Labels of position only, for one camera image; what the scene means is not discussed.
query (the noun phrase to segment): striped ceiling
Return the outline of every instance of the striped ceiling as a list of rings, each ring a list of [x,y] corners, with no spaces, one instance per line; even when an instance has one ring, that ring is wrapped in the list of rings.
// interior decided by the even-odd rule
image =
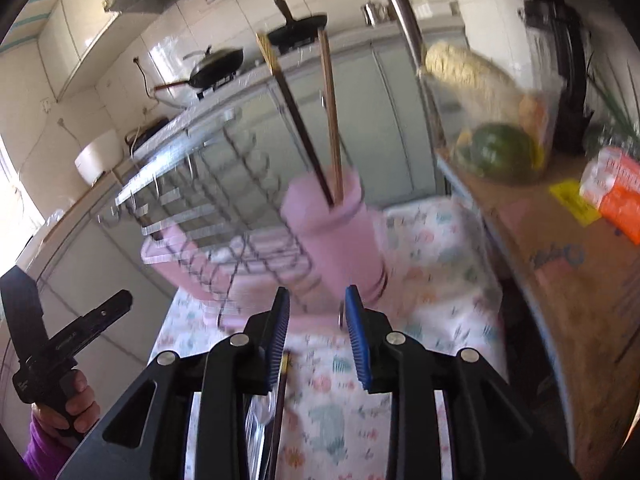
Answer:
[[[0,53],[37,38],[57,1],[29,0],[0,43]]]

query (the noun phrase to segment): tablecloth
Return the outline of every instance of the tablecloth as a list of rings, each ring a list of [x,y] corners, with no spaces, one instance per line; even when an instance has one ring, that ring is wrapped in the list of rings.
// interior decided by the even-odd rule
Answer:
[[[376,308],[395,330],[425,348],[455,354],[477,349],[506,378],[500,286],[484,250],[481,219],[459,198],[430,198],[379,215],[379,244],[389,284]],[[204,305],[175,295],[151,358],[172,349],[207,352],[227,333],[207,326]],[[389,394],[363,391],[349,338],[338,327],[288,333],[292,351],[278,454],[282,480],[382,480],[390,421]],[[193,478],[199,397],[191,413],[185,479]],[[443,479],[451,478],[446,414],[436,393]]]

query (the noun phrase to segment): finger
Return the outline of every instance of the finger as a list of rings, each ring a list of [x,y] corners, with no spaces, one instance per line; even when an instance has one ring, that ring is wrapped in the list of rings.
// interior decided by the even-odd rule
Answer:
[[[69,423],[66,418],[56,412],[54,409],[44,404],[32,404],[31,411],[33,416],[38,419],[41,426],[50,426],[56,430],[66,430]]]
[[[80,413],[92,405],[94,400],[94,389],[91,386],[87,386],[81,393],[69,399],[66,402],[65,408],[69,415],[80,415]]]
[[[100,406],[93,402],[74,422],[74,427],[79,433],[88,431],[100,418]]]
[[[76,376],[74,377],[74,386],[76,387],[76,392],[82,393],[87,387],[86,375],[83,374],[80,370],[76,370]]]

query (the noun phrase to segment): white pot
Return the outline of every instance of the white pot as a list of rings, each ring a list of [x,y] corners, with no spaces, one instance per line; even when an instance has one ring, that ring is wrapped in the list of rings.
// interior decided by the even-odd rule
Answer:
[[[115,130],[107,130],[93,140],[76,158],[76,168],[84,181],[92,186],[101,174],[115,168],[124,156],[124,150]]]

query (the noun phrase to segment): purple sleeve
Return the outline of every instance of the purple sleeve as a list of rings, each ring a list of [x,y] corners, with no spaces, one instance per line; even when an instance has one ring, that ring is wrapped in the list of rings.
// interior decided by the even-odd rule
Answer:
[[[29,430],[31,441],[23,456],[24,462],[38,480],[55,480],[72,450],[45,433],[33,416]]]

